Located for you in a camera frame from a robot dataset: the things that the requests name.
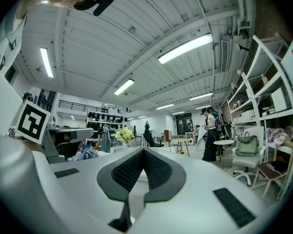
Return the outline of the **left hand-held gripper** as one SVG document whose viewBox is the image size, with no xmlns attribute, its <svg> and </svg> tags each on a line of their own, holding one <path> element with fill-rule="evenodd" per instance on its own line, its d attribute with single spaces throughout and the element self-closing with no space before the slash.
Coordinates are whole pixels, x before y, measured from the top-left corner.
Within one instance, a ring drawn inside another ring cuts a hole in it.
<svg viewBox="0 0 293 234">
<path fill-rule="evenodd" d="M 91 137 L 92 128 L 57 127 L 53 116 L 25 100 L 15 118 L 14 132 L 33 151 L 43 153 L 49 163 L 62 163 L 69 152 L 77 152 L 82 140 Z"/>
</svg>

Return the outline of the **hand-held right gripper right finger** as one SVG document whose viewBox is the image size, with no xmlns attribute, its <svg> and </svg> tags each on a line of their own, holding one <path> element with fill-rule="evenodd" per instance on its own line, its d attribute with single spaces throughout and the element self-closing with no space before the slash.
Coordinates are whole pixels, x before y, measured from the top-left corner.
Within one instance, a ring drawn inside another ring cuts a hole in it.
<svg viewBox="0 0 293 234">
<path fill-rule="evenodd" d="M 171 200 L 185 185 L 185 169 L 176 161 L 165 156 L 167 152 L 143 149 L 143 170 L 148 179 L 149 192 L 144 203 L 161 203 Z"/>
</svg>

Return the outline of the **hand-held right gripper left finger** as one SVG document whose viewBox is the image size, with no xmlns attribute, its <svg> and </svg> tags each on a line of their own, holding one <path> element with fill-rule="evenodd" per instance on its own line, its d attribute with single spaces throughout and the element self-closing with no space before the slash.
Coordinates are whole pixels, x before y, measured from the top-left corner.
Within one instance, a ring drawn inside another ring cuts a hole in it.
<svg viewBox="0 0 293 234">
<path fill-rule="evenodd" d="M 144 149 L 137 148 L 124 157 L 105 165 L 97 174 L 97 183 L 105 195 L 122 202 L 123 209 L 119 216 L 108 225 L 121 232 L 126 232 L 132 225 L 130 219 L 129 193 L 144 169 Z"/>
</svg>

